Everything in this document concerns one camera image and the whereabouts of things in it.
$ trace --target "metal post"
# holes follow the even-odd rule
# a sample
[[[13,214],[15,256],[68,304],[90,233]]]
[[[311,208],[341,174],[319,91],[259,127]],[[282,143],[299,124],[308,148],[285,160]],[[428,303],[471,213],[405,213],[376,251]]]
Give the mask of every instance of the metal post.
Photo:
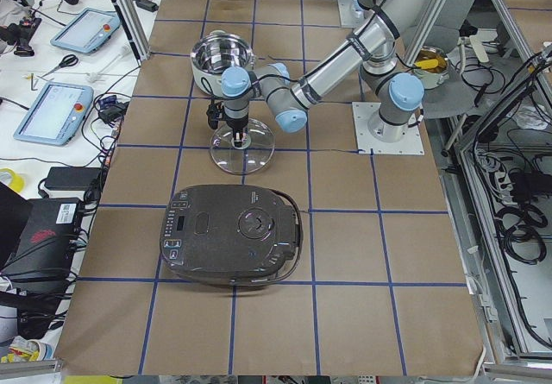
[[[149,43],[132,0],[111,0],[111,2],[121,19],[122,27],[127,34],[136,59],[139,62],[149,59],[151,54]]]
[[[441,13],[442,7],[445,5],[447,0],[430,0],[430,4],[425,9],[420,23],[417,25],[416,33],[412,38],[412,42],[405,53],[405,64],[411,66],[416,60],[417,54],[422,48],[425,40],[428,38],[428,34],[433,28],[439,13]]]

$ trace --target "tiled table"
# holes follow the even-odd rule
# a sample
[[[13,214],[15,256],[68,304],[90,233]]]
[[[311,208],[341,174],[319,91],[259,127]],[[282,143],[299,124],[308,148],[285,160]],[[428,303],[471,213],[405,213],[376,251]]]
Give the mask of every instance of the tiled table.
[[[163,0],[56,356],[72,374],[470,375],[472,301],[427,139],[425,156],[356,153],[356,75],[282,133],[246,177],[211,161],[208,100],[188,53],[213,29],[293,77],[343,41],[336,0]],[[262,289],[199,286],[160,262],[166,203],[187,186],[250,184],[304,211],[296,273]]]

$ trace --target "yellow object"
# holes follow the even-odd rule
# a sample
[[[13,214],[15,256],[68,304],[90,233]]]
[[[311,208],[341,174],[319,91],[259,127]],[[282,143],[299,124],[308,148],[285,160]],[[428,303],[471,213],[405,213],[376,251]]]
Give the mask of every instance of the yellow object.
[[[4,183],[14,192],[21,192],[25,186],[23,177],[9,168],[0,168],[0,183]]]
[[[68,375],[63,384],[121,384],[121,378],[108,375]]]
[[[428,69],[434,69],[439,66],[439,60],[437,59],[427,59],[427,60],[419,60],[414,65],[419,67],[420,69],[424,69],[425,71]]]

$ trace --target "black power adapter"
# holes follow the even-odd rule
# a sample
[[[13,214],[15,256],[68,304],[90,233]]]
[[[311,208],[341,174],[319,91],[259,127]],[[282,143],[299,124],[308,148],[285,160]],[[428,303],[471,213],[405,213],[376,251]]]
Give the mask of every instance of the black power adapter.
[[[144,10],[151,11],[152,13],[157,11],[159,6],[150,0],[136,0],[136,5]]]

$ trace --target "white label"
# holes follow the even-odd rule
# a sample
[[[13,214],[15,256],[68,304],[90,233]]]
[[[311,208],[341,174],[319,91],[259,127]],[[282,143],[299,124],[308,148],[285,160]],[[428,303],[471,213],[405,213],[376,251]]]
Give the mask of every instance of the white label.
[[[72,223],[72,218],[75,215],[75,210],[77,210],[76,204],[66,204],[60,206],[60,211],[58,212],[58,218],[55,221],[56,224],[69,224]]]

